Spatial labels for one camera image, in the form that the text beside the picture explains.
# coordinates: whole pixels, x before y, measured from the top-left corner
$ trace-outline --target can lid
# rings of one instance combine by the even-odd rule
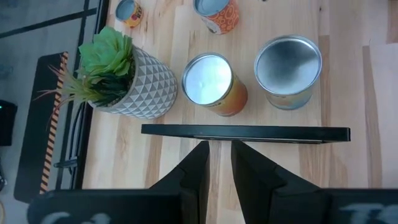
[[[232,82],[228,61],[216,53],[201,54],[192,59],[182,76],[185,95],[198,105],[209,105],[227,94]]]
[[[135,6],[133,0],[122,0],[116,7],[116,18],[121,21],[128,20],[134,12]]]
[[[311,41],[286,35],[263,46],[254,63],[260,85],[276,95],[294,95],[312,86],[322,69],[322,55]]]
[[[212,16],[221,12],[230,0],[194,0],[193,7],[201,16]]]

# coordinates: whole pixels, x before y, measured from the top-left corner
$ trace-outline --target gray floor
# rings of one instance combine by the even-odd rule
[[[82,11],[83,3],[84,1],[77,0],[0,0],[0,33]],[[97,3],[98,0],[91,0],[90,8],[96,7]],[[13,191],[37,60],[44,55],[67,51],[69,53],[68,68],[73,70],[80,22],[81,19],[75,19],[0,39],[0,64],[13,67],[13,72],[7,78],[0,78],[0,99],[18,106],[13,145],[0,147],[4,176],[8,181],[0,192],[0,201],[6,209],[5,223],[27,223],[28,204],[15,200]],[[85,41],[91,41],[95,22],[96,16],[87,18]],[[53,163],[59,161],[65,127],[62,121],[65,120],[65,116],[66,107],[60,112]],[[51,170],[50,189],[55,187],[56,173],[57,169]],[[67,171],[64,171],[64,174],[66,179],[69,178]]]

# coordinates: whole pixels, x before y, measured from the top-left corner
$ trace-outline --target tin can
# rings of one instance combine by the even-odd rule
[[[220,54],[196,56],[184,70],[182,90],[196,105],[204,106],[220,116],[240,112],[248,100],[248,91]]]
[[[141,22],[142,8],[134,0],[122,0],[116,8],[116,18],[134,28]]]
[[[193,0],[193,7],[214,34],[225,34],[239,22],[236,0]]]
[[[321,70],[319,48],[299,35],[269,41],[254,62],[254,74],[267,99],[283,110],[297,109],[310,100]]]

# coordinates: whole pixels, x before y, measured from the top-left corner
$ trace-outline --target potted plant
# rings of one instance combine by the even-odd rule
[[[88,102],[101,111],[154,119],[165,114],[177,95],[177,80],[172,71],[156,58],[135,47],[132,39],[105,27],[93,42],[79,47],[81,67],[76,78],[61,74],[67,85],[63,104]]]

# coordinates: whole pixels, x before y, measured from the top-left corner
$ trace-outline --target orange can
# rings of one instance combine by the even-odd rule
[[[182,77],[185,96],[220,116],[232,116],[246,105],[248,91],[228,61],[216,53],[196,56]]]
[[[193,0],[193,7],[214,34],[225,34],[239,22],[236,0]]]
[[[141,22],[142,8],[134,0],[122,0],[116,8],[116,18],[134,28]]]

